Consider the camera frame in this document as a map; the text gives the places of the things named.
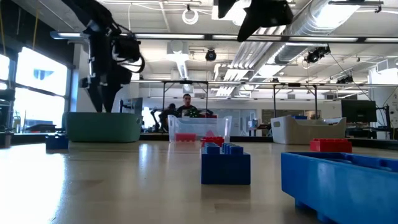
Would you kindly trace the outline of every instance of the ceiling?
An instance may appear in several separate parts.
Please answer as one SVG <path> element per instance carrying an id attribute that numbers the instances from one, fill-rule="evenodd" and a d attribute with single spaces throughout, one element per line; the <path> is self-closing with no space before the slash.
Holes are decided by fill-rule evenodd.
<path id="1" fill-rule="evenodd" d="M 39 18 L 49 26 L 60 32 L 82 31 L 83 25 L 77 20 L 69 8 L 61 0 L 13 0 L 22 8 L 35 15 L 37 5 L 39 5 Z M 201 6 L 192 6 L 192 9 L 204 10 L 211 13 L 212 0 L 201 1 Z M 292 7 L 294 14 L 303 8 L 308 0 L 296 0 L 296 5 Z M 231 21 L 212 20 L 211 16 L 199 13 L 199 20 L 194 25 L 188 25 L 182 21 L 182 10 L 184 5 L 171 6 L 164 5 L 165 16 L 160 10 L 159 4 L 145 4 L 147 9 L 138 5 L 130 4 L 104 4 L 112 13 L 116 22 L 123 26 L 130 27 L 133 32 L 171 32 L 171 33 L 201 33 L 201 34 L 236 34 L 239 26 Z M 374 10 L 376 7 L 361 7 L 358 11 Z M 398 1 L 385 0 L 382 7 L 383 11 L 398 12 Z M 380 12 L 356 12 L 343 25 L 335 29 L 331 35 L 398 35 L 398 14 Z M 147 66 L 142 73 L 144 77 L 151 78 L 157 74 L 170 74 L 171 70 L 176 70 L 175 62 L 166 60 L 166 40 L 143 40 L 141 52 L 147 61 Z M 231 63 L 238 52 L 240 43 L 222 41 L 189 41 L 190 60 L 186 62 L 189 70 L 204 70 L 213 72 L 217 63 Z M 217 53 L 217 60 L 206 62 L 205 54 L 207 49 L 213 48 Z M 357 82 L 366 82 L 368 68 L 374 63 L 383 60 L 387 56 L 398 56 L 398 45 L 379 44 L 330 44 L 331 52 L 343 69 L 353 68 L 354 79 Z M 296 58 L 289 66 L 281 72 L 282 76 L 275 75 L 283 82 L 325 82 L 329 77 L 341 72 L 341 68 L 336 64 L 331 56 L 327 56 L 317 64 L 308 67 L 302 62 L 303 56 Z"/>

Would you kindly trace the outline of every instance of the security camera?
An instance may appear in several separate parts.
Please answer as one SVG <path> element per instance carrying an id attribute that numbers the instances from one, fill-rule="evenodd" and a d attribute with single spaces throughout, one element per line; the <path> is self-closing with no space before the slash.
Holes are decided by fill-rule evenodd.
<path id="1" fill-rule="evenodd" d="M 212 62 L 212 61 L 216 60 L 216 58 L 217 58 L 217 54 L 214 51 L 214 49 L 208 49 L 207 53 L 206 53 L 206 61 Z"/>

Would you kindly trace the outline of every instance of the clear plastic bin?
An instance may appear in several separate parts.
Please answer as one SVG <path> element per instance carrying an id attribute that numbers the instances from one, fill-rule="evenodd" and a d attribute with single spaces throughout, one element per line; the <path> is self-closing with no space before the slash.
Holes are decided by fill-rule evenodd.
<path id="1" fill-rule="evenodd" d="M 176 141 L 176 134 L 196 134 L 196 141 L 205 136 L 221 136 L 225 142 L 229 142 L 231 134 L 232 116 L 225 118 L 177 118 L 168 116 L 169 139 Z"/>
<path id="2" fill-rule="evenodd" d="M 271 119 L 272 138 L 280 144 L 310 144 L 315 138 L 345 138 L 346 118 L 301 120 L 291 116 Z"/>

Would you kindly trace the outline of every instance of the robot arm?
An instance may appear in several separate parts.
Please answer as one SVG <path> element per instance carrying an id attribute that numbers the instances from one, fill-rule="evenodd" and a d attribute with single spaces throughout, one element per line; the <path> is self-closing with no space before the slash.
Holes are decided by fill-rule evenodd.
<path id="1" fill-rule="evenodd" d="M 144 59 L 139 51 L 140 42 L 127 28 L 115 23 L 111 12 L 95 0 L 62 0 L 86 27 L 88 37 L 90 75 L 80 80 L 97 112 L 111 112 L 116 93 L 122 85 L 130 84 L 132 72 L 120 65 L 141 59 L 136 73 L 143 71 Z M 122 29 L 128 31 L 121 35 Z"/>

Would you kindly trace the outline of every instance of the computer monitor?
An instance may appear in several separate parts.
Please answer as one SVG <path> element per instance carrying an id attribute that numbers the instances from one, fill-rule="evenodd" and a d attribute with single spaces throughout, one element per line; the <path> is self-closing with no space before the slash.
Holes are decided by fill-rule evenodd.
<path id="1" fill-rule="evenodd" d="M 369 100 L 342 100 L 341 116 L 347 123 L 376 122 L 376 102 Z"/>

